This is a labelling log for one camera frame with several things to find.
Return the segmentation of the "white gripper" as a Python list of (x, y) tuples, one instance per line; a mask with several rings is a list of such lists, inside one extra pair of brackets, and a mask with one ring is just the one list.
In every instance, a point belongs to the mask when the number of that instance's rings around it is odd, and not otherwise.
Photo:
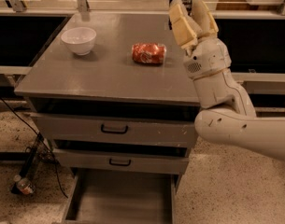
[(182, 49), (187, 49), (183, 65), (189, 78), (206, 77), (230, 67), (232, 61), (226, 45), (221, 40), (208, 38), (198, 43), (198, 38), (216, 37), (219, 31), (203, 0), (192, 0), (192, 16), (182, 0), (172, 0), (169, 19), (177, 44)]

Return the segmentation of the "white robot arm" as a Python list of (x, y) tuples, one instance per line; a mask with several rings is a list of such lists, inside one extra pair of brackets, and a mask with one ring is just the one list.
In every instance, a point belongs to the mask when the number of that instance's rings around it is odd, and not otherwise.
[(285, 117), (256, 116), (248, 93), (232, 76), (228, 49), (207, 5), (194, 0), (189, 13), (182, 0), (172, 0), (169, 19), (201, 106), (194, 121), (199, 136), (285, 161)]

